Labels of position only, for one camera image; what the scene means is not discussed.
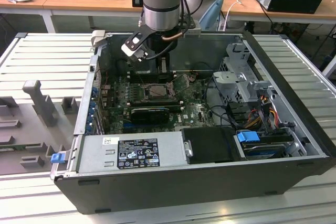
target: power cord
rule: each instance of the power cord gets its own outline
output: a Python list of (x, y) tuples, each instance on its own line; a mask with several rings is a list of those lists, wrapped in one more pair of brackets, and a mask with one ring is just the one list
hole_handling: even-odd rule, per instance
[(242, 5), (242, 2), (239, 1), (239, 0), (236, 0), (236, 2), (234, 2), (234, 3), (231, 4), (229, 10), (227, 10), (226, 17), (225, 17), (225, 22), (224, 22), (224, 28), (223, 28), (223, 31), (226, 30), (226, 27), (227, 27), (227, 19), (228, 19), (228, 17), (229, 17), (230, 10), (231, 10), (231, 8), (232, 8), (234, 5), (236, 5), (236, 4), (241, 4), (241, 5)]

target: metal bracket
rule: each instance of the metal bracket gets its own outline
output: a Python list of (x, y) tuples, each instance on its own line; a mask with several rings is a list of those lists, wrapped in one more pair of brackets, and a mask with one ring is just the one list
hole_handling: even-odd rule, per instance
[(124, 45), (126, 45), (129, 50), (136, 51), (149, 36), (156, 32), (157, 31), (149, 28), (148, 25), (143, 25), (126, 40)]

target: blue object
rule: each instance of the blue object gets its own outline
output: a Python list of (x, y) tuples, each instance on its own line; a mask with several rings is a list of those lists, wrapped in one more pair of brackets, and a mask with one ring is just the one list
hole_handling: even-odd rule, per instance
[(91, 126), (91, 125), (86, 125), (86, 126), (85, 126), (85, 130), (86, 130), (87, 132), (91, 132), (91, 131), (92, 131), (92, 126)]
[(199, 24), (202, 30), (209, 30), (217, 21), (218, 13), (220, 13), (223, 0), (215, 0), (209, 9), (200, 18)]
[(87, 122), (92, 123), (93, 121), (93, 116), (88, 116), (88, 118), (86, 119)]
[(237, 135), (240, 142), (259, 142), (260, 138), (255, 131), (242, 131)]
[(92, 96), (96, 97), (98, 94), (98, 89), (96, 87), (92, 87)]
[(90, 101), (89, 107), (90, 108), (95, 108), (96, 107), (96, 103), (94, 101)]
[(54, 153), (50, 161), (52, 164), (65, 163), (65, 153)]
[(94, 114), (94, 112), (95, 112), (95, 111), (94, 111), (94, 109), (92, 109), (92, 108), (89, 108), (89, 110), (88, 110), (88, 114), (89, 114), (89, 115), (93, 115), (93, 114)]

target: robotic arm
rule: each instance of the robotic arm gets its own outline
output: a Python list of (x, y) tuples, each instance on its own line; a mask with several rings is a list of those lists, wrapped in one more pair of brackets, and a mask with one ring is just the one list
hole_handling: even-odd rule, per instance
[[(151, 60), (169, 56), (169, 52), (177, 45), (177, 39), (190, 27), (191, 17), (183, 30), (184, 15), (180, 20), (184, 7), (190, 13), (187, 1), (184, 0), (143, 0), (145, 25), (141, 26), (129, 37), (121, 49), (133, 60)], [(149, 56), (147, 48), (155, 54)]]

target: blue tab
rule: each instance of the blue tab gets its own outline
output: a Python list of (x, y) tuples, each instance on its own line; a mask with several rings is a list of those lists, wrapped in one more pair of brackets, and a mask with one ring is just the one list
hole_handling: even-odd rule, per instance
[(240, 142), (259, 142), (260, 138), (256, 131), (241, 131), (237, 134)]
[(65, 153), (54, 153), (50, 161), (52, 164), (65, 163)]

